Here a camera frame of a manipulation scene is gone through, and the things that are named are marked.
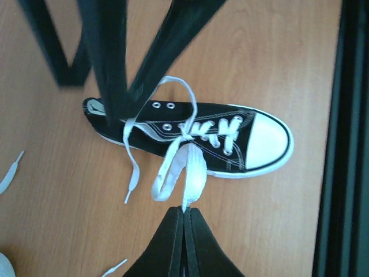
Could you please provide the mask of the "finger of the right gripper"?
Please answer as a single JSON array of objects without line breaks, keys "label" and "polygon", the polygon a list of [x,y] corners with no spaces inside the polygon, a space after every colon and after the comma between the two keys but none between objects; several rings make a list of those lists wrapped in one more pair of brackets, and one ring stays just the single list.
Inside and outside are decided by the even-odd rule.
[{"label": "finger of the right gripper", "polygon": [[128,90],[124,115],[138,115],[172,63],[223,6],[224,1],[172,1]]}]

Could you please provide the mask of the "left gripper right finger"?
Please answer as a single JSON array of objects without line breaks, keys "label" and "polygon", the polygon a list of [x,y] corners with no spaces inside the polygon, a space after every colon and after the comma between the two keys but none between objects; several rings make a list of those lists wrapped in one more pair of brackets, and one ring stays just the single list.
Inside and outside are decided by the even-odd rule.
[{"label": "left gripper right finger", "polygon": [[198,208],[184,213],[184,276],[243,276],[223,252]]}]

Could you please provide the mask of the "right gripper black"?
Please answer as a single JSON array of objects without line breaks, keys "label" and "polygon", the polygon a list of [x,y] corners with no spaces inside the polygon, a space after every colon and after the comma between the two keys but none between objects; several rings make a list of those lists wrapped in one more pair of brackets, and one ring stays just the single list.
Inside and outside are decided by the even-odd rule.
[{"label": "right gripper black", "polygon": [[71,65],[64,54],[46,2],[18,0],[18,3],[57,85],[61,88],[83,87],[93,66],[107,122],[122,119],[127,97],[127,2],[77,2],[86,45],[81,39]]}]

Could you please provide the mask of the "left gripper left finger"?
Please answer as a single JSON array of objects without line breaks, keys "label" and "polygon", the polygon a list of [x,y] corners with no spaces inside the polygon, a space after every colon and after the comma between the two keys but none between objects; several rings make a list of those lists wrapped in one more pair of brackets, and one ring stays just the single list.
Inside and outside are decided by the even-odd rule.
[{"label": "left gripper left finger", "polygon": [[169,208],[148,246],[125,276],[183,276],[183,230],[181,208]]}]

